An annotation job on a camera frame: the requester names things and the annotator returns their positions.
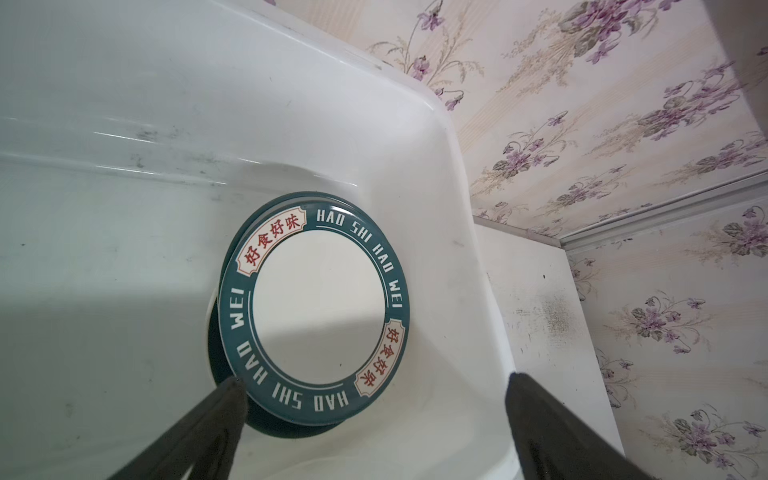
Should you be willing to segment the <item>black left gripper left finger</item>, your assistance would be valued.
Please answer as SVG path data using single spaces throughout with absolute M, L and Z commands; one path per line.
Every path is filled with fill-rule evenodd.
M 230 377 L 111 477 L 227 479 L 247 413 L 244 383 Z

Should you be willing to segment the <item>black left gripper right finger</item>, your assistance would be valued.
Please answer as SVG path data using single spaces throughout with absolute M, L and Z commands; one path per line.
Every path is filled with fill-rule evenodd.
M 505 409 L 526 479 L 651 479 L 525 373 L 510 375 Z

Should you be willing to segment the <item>white plastic bin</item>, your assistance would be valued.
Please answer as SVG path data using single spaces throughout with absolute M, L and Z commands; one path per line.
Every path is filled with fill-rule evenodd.
M 236 479 L 512 479 L 513 361 L 454 126 L 429 91 L 258 1 L 1 5 L 1 475 L 104 479 L 215 387 L 209 312 L 267 201 L 343 197 L 409 288 L 404 358 Z

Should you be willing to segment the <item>green rim lettered plate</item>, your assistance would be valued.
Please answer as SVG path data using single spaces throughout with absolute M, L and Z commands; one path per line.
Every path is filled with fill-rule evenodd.
M 212 317 L 223 367 L 259 426 L 327 430 L 371 406 L 394 378 L 410 327 L 409 292 L 382 230 L 321 192 L 253 213 L 223 261 Z

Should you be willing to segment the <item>aluminium frame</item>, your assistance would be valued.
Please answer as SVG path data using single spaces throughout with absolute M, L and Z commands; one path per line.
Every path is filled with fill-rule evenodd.
M 569 251 L 614 238 L 629 237 L 635 232 L 661 227 L 667 223 L 690 219 L 696 215 L 710 213 L 766 196 L 767 170 L 764 169 L 714 187 L 662 202 L 659 205 L 598 222 L 595 225 L 559 237 L 547 237 L 477 216 L 473 218 L 473 221 L 479 226 Z

